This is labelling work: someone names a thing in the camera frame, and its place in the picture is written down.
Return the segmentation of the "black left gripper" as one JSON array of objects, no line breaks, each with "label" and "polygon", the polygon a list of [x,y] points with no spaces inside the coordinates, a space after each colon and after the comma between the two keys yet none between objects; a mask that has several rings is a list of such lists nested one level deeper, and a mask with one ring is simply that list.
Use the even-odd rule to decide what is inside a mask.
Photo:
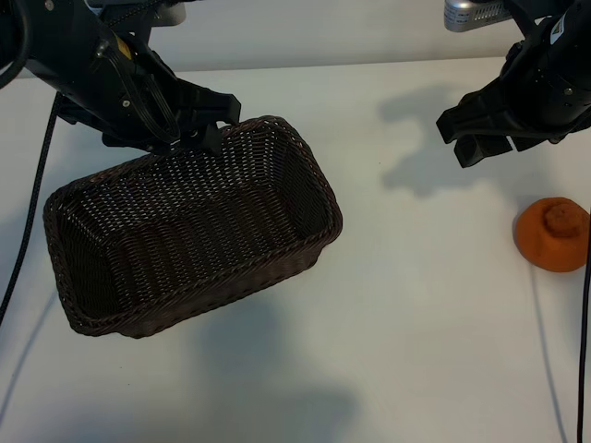
[{"label": "black left gripper", "polygon": [[238,124],[241,102],[177,78],[150,36],[149,25],[36,25],[27,67],[63,95],[62,119],[98,130],[109,147],[165,153],[180,143],[219,156],[216,123]]}]

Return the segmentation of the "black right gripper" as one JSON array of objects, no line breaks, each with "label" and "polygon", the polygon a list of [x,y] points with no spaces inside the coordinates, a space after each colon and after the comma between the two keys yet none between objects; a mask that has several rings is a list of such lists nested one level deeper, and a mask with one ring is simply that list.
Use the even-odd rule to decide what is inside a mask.
[{"label": "black right gripper", "polygon": [[590,127],[590,3],[504,1],[524,38],[497,79],[466,94],[436,125],[462,167]]}]

